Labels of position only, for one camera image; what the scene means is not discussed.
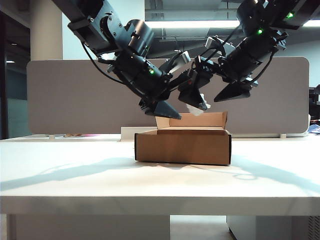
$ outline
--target gray partition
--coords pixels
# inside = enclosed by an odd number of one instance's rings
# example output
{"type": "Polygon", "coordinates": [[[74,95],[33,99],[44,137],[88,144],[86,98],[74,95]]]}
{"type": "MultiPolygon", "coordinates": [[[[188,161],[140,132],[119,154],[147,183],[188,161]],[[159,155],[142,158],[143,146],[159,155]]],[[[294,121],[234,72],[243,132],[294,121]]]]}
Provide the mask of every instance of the gray partition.
{"type": "MultiPolygon", "coordinates": [[[[164,59],[152,62],[159,66],[164,59]]],[[[121,127],[156,125],[140,110],[136,95],[105,78],[89,60],[32,61],[27,81],[29,127],[34,134],[120,133],[121,127]]],[[[214,103],[225,85],[215,76],[200,91],[212,106],[209,112],[228,111],[226,128],[231,133],[267,136],[307,129],[309,62],[304,57],[275,57],[250,98],[214,103]]],[[[169,102],[187,112],[178,94],[173,92],[169,102]]]]}

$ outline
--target box lid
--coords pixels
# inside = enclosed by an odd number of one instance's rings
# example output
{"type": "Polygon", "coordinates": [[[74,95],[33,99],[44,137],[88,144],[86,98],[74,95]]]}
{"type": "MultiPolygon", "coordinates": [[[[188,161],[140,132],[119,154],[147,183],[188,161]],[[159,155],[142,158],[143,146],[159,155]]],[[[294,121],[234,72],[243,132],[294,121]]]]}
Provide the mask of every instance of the box lid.
{"type": "Polygon", "coordinates": [[[166,117],[155,117],[158,129],[172,127],[217,127],[225,129],[227,123],[227,112],[205,112],[199,116],[192,113],[180,113],[181,119],[166,117]]]}

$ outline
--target glass wall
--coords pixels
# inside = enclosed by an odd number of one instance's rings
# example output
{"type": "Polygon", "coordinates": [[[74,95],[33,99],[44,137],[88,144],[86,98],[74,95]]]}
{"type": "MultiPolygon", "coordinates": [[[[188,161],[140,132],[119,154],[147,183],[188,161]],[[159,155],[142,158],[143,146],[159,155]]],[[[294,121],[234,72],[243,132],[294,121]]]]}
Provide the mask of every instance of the glass wall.
{"type": "Polygon", "coordinates": [[[5,22],[6,107],[8,137],[30,135],[28,127],[27,64],[30,61],[30,29],[3,14],[5,22]]]}

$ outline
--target cardboard box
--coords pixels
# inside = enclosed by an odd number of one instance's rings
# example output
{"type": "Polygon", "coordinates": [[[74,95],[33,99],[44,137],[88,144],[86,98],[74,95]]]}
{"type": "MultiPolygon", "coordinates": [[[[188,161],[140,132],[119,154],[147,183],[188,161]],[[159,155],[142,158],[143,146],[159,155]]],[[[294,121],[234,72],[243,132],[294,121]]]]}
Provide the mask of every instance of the cardboard box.
{"type": "Polygon", "coordinates": [[[182,119],[156,117],[158,130],[136,133],[135,159],[140,162],[183,164],[231,164],[231,135],[225,130],[227,112],[182,119]]]}

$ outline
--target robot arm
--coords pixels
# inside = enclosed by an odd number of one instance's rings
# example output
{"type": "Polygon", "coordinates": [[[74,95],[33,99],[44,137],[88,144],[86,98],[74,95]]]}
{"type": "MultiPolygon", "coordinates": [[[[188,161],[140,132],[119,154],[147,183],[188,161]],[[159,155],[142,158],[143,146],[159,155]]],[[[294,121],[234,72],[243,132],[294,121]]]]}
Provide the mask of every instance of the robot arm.
{"type": "Polygon", "coordinates": [[[99,62],[108,64],[108,72],[114,72],[120,81],[100,71],[138,95],[145,114],[181,118],[166,100],[171,93],[171,73],[190,61],[188,52],[179,52],[157,68],[145,59],[153,32],[142,20],[134,19],[123,25],[107,0],[52,1],[69,18],[68,27],[83,47],[90,48],[99,62]],[[114,53],[115,59],[102,59],[101,55],[106,53],[114,53]]]}
{"type": "Polygon", "coordinates": [[[179,89],[179,99],[201,108],[204,101],[199,97],[199,88],[208,84],[214,74],[228,83],[215,97],[215,102],[250,97],[250,90],[258,85],[258,78],[269,66],[274,54],[286,48],[288,34],[281,33],[277,28],[297,30],[319,11],[318,0],[244,0],[237,10],[237,18],[245,39],[233,47],[227,43],[229,37],[226,41],[218,37],[208,38],[206,47],[216,51],[207,58],[202,55],[196,57],[193,68],[181,74],[182,82],[189,79],[192,84],[179,89]],[[210,61],[217,52],[222,55],[218,63],[210,61]],[[269,59],[268,63],[252,79],[253,71],[266,59],[269,59]]]}
{"type": "Polygon", "coordinates": [[[178,52],[161,67],[145,59],[153,38],[152,29],[142,20],[123,25],[107,0],[52,0],[69,18],[68,27],[85,46],[108,64],[114,79],[95,66],[108,78],[126,85],[141,98],[139,105],[145,114],[180,119],[179,113],[166,100],[178,89],[179,99],[201,110],[207,110],[199,88],[210,82],[214,74],[228,83],[214,99],[215,102],[247,98],[252,87],[268,67],[279,48],[286,48],[287,33],[276,28],[298,29],[320,10],[318,0],[244,0],[237,18],[246,38],[237,46],[228,44],[228,37],[209,38],[208,50],[216,49],[209,57],[197,56],[192,68],[176,79],[171,74],[190,61],[187,52],[178,52]],[[115,53],[114,60],[104,60],[102,54],[115,53]],[[210,58],[221,53],[218,63],[210,58]],[[268,64],[254,79],[252,72],[267,58],[268,64]]]}

